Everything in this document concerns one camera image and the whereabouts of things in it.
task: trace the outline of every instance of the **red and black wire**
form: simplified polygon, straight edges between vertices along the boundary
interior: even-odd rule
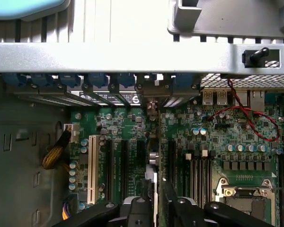
[[[239,106],[232,106],[232,107],[228,107],[228,108],[225,108],[221,111],[218,111],[216,113],[214,113],[213,115],[209,116],[207,118],[207,120],[212,120],[213,117],[215,117],[216,115],[218,114],[221,114],[227,110],[232,110],[232,109],[240,109],[243,113],[244,113],[244,116],[247,120],[247,123],[250,125],[251,129],[253,130],[253,132],[261,139],[265,140],[265,141],[268,141],[268,142],[273,142],[273,141],[277,141],[279,138],[280,138],[280,130],[279,130],[279,126],[277,125],[277,123],[275,122],[274,119],[272,119],[271,117],[267,116],[266,114],[264,114],[263,112],[259,112],[259,111],[253,111],[251,110],[250,108],[247,108],[247,107],[244,107],[243,104],[241,103],[241,100],[240,98],[238,97],[237,95],[237,92],[235,90],[235,88],[233,87],[233,83],[231,81],[231,79],[228,79],[227,80],[227,84],[228,86],[230,87],[231,89],[231,93],[232,95],[235,97],[236,101],[238,102]],[[254,115],[258,115],[258,116],[263,116],[265,118],[267,118],[274,126],[275,126],[275,129],[276,129],[276,137],[273,138],[273,139],[269,139],[269,138],[266,138],[264,137],[262,134],[259,133],[259,131],[256,129],[256,126],[255,124],[252,122],[252,120],[250,119],[249,117],[249,114],[248,112],[252,112]]]

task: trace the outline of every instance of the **blue latch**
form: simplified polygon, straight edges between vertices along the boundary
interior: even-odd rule
[[[94,85],[98,88],[106,87],[108,85],[108,78],[105,73],[89,73],[89,85]]]
[[[59,80],[62,84],[71,88],[80,86],[81,84],[81,78],[75,73],[61,73],[59,74]]]
[[[132,87],[135,84],[134,75],[132,73],[120,73],[118,75],[118,82],[125,88]]]
[[[3,73],[2,78],[5,83],[16,87],[25,87],[27,85],[27,77],[20,73]]]
[[[34,73],[30,75],[33,84],[39,87],[51,87],[53,85],[53,77],[45,73]]]

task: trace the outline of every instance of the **light blue plastic part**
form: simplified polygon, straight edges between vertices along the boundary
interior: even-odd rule
[[[69,3],[70,0],[0,0],[0,20],[32,20],[64,10]]]

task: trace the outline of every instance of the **blue capacitor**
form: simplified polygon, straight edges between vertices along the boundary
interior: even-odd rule
[[[83,140],[81,141],[81,146],[85,147],[85,146],[88,145],[88,143],[89,143],[89,140],[88,140],[88,139],[83,139]]]

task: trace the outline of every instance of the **screw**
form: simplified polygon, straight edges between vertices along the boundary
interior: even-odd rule
[[[30,86],[31,86],[32,88],[38,88],[38,86],[37,86],[36,84],[34,84],[34,83],[31,83]]]
[[[178,199],[178,202],[179,203],[185,203],[185,199],[180,198],[180,199]]]
[[[138,199],[137,199],[137,202],[145,202],[145,199],[143,199],[143,198],[138,198]]]
[[[214,209],[218,209],[218,208],[219,208],[219,205],[218,205],[218,204],[215,204],[215,203],[212,203],[210,206],[211,206],[212,208],[214,208]]]
[[[114,204],[110,202],[110,203],[108,203],[108,204],[106,205],[106,207],[107,207],[107,208],[112,208],[112,207],[114,207]]]

